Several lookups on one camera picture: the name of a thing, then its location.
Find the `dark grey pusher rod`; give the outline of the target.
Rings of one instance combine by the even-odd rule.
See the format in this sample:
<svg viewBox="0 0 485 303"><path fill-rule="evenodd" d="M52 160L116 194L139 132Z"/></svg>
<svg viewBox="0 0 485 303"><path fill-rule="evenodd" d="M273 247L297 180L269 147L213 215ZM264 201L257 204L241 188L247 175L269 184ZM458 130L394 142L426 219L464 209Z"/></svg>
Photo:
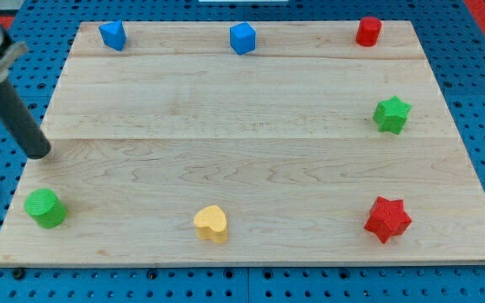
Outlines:
<svg viewBox="0 0 485 303"><path fill-rule="evenodd" d="M8 79L0 82L0 120L28 158L41 159L51 151L50 142Z"/></svg>

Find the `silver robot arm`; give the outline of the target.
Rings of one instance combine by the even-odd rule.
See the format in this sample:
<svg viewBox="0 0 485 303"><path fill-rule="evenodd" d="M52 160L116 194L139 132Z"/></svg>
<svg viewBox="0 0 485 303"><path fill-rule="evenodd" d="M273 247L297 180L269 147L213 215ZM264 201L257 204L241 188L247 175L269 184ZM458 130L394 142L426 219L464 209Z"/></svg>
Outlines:
<svg viewBox="0 0 485 303"><path fill-rule="evenodd" d="M0 25L0 120L28 158L41 159L51 144L8 80L11 65L28 51L25 42L12 40Z"/></svg>

